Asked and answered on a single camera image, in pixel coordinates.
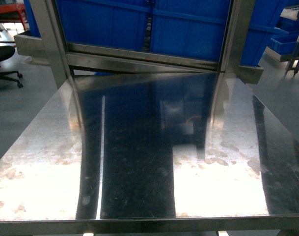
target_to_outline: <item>stainless steel table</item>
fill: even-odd
[[[299,229],[299,143],[233,74],[77,76],[0,160],[0,235]]]

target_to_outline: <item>chair base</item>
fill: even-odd
[[[13,79],[11,77],[6,76],[6,75],[10,75],[10,74],[17,74],[18,78],[22,78],[23,77],[23,75],[21,73],[19,73],[18,71],[0,72],[0,80],[14,81],[14,82],[17,83],[17,86],[19,88],[22,88],[23,84],[20,82],[19,79]]]

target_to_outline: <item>blue plastic bin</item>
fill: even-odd
[[[230,0],[156,0],[158,10],[227,19]]]
[[[35,16],[32,12],[29,0],[24,0],[24,5],[31,35],[35,37],[40,37],[40,32],[36,23]]]
[[[149,7],[109,0],[57,0],[67,41],[139,51]]]
[[[153,13],[151,52],[219,61],[225,32],[224,19],[156,9]],[[275,33],[279,33],[279,30],[251,24],[241,64],[257,66]]]
[[[256,0],[251,24],[275,27],[288,0]]]
[[[151,52],[219,60],[224,19],[153,10]]]
[[[292,54],[297,45],[298,35],[290,34],[287,36],[274,37],[271,39],[271,49],[280,55]]]
[[[289,27],[282,27],[281,29],[286,31],[288,34],[297,34],[299,33],[299,24],[295,24]]]
[[[271,37],[279,33],[279,29],[251,25],[248,30],[241,65],[257,66]]]
[[[299,0],[289,0],[287,6],[299,5]]]

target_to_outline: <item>metal bar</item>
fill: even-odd
[[[255,0],[231,0],[218,71],[237,73]]]
[[[199,59],[181,58],[153,53],[135,52],[123,49],[105,48],[99,46],[67,43],[70,52],[109,56],[122,59],[139,60],[140,62],[156,62],[162,64],[193,67],[206,70],[217,70],[218,62]]]
[[[73,74],[73,71],[67,63],[65,54],[68,49],[55,0],[30,0],[30,5],[36,18],[55,83],[59,88]]]
[[[80,53],[68,53],[66,57],[71,66],[116,71],[121,73],[216,73],[215,71],[184,66],[163,65],[154,62],[141,62],[138,60],[111,58]]]
[[[293,70],[293,65],[295,63],[295,60],[299,58],[299,36],[297,38],[297,46],[295,47],[295,50],[292,53],[292,56],[290,58],[290,61],[288,62],[287,66],[286,66],[286,72],[288,72],[289,70]]]
[[[299,216],[2,222],[0,235],[115,234],[299,229]]]

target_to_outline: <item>black office chair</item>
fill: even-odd
[[[0,46],[0,61],[9,59],[10,57],[12,57],[15,53],[15,48],[12,46]],[[10,75],[10,74],[17,74],[18,78],[22,78],[23,75],[21,73],[19,73],[18,71],[8,71],[8,72],[0,72],[0,80],[7,80],[7,81],[14,81],[17,83],[17,86],[19,88],[22,88],[23,85],[20,82],[19,79],[13,79],[11,77],[8,77],[6,75]]]

